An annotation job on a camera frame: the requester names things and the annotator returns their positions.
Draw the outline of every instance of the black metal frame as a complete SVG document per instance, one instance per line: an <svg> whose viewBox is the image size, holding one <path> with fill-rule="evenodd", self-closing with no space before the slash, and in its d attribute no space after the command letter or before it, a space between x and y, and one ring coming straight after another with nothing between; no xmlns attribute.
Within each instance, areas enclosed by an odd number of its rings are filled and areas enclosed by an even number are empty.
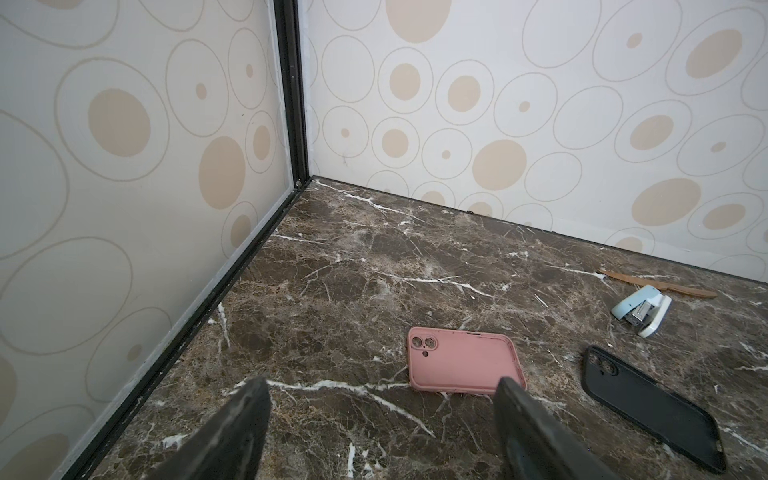
<svg viewBox="0 0 768 480"><path fill-rule="evenodd" d="M80 456L68 468L63 480L88 478L109 453L131 420L136 416L149 395L160 384L176 360L200 331L205 320L227 295L240 278L253 257L261 250L266 240L277 228L288 210L299 199L310 180L306 150L306 124L304 119L304 90L301 72L301 48L299 40L299 17L296 0L274 0L277 44L280 52L280 69L283 75L283 99L288 127L291 170L294 188L256 235L253 242L227 271L224 277L195 310L181 331L152 364L146 374L134 386L112 417L101 427Z"/></svg>
<svg viewBox="0 0 768 480"><path fill-rule="evenodd" d="M296 187L300 187L309 181L310 168L306 150L299 9L296 3L296 0L274 0L277 46L280 52L280 70L283 73L288 147L293 165L293 179Z"/></svg>

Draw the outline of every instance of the black phone case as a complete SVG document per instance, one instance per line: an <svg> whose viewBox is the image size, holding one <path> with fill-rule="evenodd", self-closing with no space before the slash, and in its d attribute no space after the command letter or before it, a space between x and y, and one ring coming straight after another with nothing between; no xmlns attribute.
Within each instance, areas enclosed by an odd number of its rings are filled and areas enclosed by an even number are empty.
<svg viewBox="0 0 768 480"><path fill-rule="evenodd" d="M725 452L717 423L690 400L594 345L584 352L581 386L590 397L675 452L710 472L725 473Z"/></svg>

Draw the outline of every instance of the patterned wallpaper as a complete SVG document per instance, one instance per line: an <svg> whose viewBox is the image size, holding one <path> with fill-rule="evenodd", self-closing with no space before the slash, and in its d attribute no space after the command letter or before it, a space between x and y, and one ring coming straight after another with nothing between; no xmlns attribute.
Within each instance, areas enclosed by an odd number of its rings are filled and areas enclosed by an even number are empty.
<svg viewBox="0 0 768 480"><path fill-rule="evenodd" d="M272 25L0 2L0 478L76 455L287 195Z"/></svg>
<svg viewBox="0 0 768 480"><path fill-rule="evenodd" d="M768 281L768 3L303 7L312 173Z"/></svg>

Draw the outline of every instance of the marble floor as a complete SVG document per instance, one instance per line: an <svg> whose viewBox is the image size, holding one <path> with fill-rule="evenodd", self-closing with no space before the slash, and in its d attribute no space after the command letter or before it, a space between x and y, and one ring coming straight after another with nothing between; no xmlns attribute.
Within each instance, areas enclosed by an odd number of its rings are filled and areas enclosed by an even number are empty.
<svg viewBox="0 0 768 480"><path fill-rule="evenodd" d="M642 339L609 313L636 287L601 267L721 294L672 293L659 333ZM141 478L257 375L273 397L258 478L504 478L489 397L409 388L411 326L509 336L529 393L622 478L768 478L766 285L322 179L92 478ZM588 397L591 344L711 413L728 472Z"/></svg>

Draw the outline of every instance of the light blue stapler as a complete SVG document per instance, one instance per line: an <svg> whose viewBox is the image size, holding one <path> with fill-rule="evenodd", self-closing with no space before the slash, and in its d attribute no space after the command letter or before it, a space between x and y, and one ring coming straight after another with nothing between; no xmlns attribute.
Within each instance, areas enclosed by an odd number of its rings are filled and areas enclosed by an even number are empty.
<svg viewBox="0 0 768 480"><path fill-rule="evenodd" d="M627 320L639 326L637 332L643 338L653 335L661 325L661 320L669 310L672 299L650 285L620 301L611 309L611 314L619 320Z"/></svg>

